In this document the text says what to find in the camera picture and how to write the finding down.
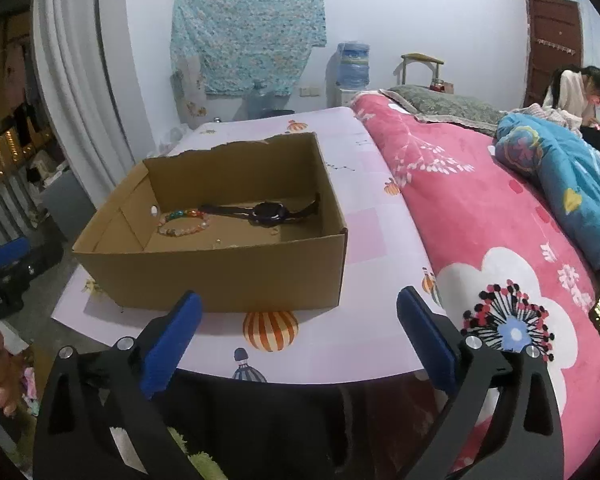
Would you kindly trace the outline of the person left hand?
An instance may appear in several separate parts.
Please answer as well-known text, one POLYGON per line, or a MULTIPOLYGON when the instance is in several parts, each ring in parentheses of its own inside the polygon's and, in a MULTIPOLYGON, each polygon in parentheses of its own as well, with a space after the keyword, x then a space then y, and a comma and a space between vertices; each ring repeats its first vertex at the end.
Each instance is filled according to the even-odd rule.
POLYGON ((17 411, 22 396, 24 371, 23 354, 11 354, 4 345, 0 332, 0 412, 12 417, 17 411))

